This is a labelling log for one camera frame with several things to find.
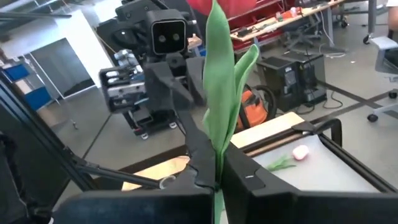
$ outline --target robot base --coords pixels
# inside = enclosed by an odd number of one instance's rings
[[[150,116],[134,121],[130,113],[123,113],[130,128],[134,130],[136,136],[140,136],[143,140],[149,138],[149,134],[161,131],[166,128],[174,129],[177,127],[176,118],[173,111],[155,111]]]

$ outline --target workbench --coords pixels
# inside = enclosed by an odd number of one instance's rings
[[[274,32],[275,30],[277,30],[283,26],[286,26],[287,24],[295,22],[299,19],[303,19],[304,17],[314,15],[315,13],[318,13],[318,12],[326,11],[323,18],[325,20],[324,25],[325,25],[326,34],[330,37],[330,40],[328,43],[328,48],[335,50],[337,52],[345,52],[346,51],[345,49],[337,49],[334,45],[332,13],[331,13],[331,8],[333,6],[337,6],[341,3],[344,3],[344,1],[345,0],[335,0],[335,1],[328,2],[327,4],[325,4],[323,6],[318,6],[317,8],[303,8],[302,15],[300,14],[300,15],[297,15],[292,18],[284,19],[281,22],[276,22],[276,18],[272,17],[270,19],[266,19],[257,24],[249,26],[248,29],[253,29],[253,32],[248,35],[245,35],[244,37],[238,37],[238,32],[233,32],[230,36],[233,40],[238,40],[241,42],[253,41],[254,44],[256,44],[258,47],[260,47],[261,43],[259,43],[259,41],[257,39],[258,36],[266,34],[266,33]]]

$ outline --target black computer tower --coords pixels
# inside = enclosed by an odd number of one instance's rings
[[[278,109],[286,112],[303,103],[297,62],[269,57],[257,63],[257,71],[261,84],[274,92]]]
[[[303,90],[304,102],[312,106],[326,100],[326,88],[318,80],[326,82],[325,58],[323,54],[286,52],[280,56],[284,60],[297,62],[298,81]]]

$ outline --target blue panel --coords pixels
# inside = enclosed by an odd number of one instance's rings
[[[16,65],[10,68],[4,69],[6,71],[7,77],[12,81],[20,80],[30,75],[29,71],[25,68],[24,64]]]
[[[199,51],[202,51],[202,50],[206,50],[206,48],[205,48],[205,46],[203,46],[203,44],[202,44],[201,46],[198,47],[198,50],[199,50]]]
[[[200,53],[200,56],[205,57],[206,56],[206,50],[202,50]]]
[[[25,99],[33,110],[38,110],[51,100],[51,96],[43,86],[26,94]]]

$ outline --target person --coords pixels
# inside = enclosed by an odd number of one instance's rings
[[[388,28],[398,31],[398,0],[388,0],[386,6],[388,10]]]

